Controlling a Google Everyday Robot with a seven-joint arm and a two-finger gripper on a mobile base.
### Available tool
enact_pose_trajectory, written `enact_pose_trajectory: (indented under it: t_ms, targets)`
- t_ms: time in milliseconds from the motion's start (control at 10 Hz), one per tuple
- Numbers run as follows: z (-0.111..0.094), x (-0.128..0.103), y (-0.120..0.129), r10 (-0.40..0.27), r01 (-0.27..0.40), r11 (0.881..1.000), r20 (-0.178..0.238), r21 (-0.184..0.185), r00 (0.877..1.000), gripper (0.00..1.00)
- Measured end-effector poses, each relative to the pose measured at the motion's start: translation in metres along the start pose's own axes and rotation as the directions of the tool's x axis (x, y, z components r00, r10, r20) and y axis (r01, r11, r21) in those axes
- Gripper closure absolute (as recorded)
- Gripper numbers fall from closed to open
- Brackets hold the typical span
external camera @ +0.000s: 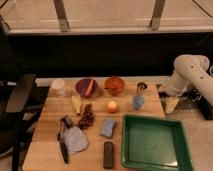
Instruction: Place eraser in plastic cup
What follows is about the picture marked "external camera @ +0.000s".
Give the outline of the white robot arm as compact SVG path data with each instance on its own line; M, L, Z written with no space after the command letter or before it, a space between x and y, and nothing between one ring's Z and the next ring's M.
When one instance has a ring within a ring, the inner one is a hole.
M165 112L170 114L179 102L179 97L191 86L195 87L213 107L213 77L207 73L209 59L204 55L179 55L174 60L172 75L160 87L165 92Z

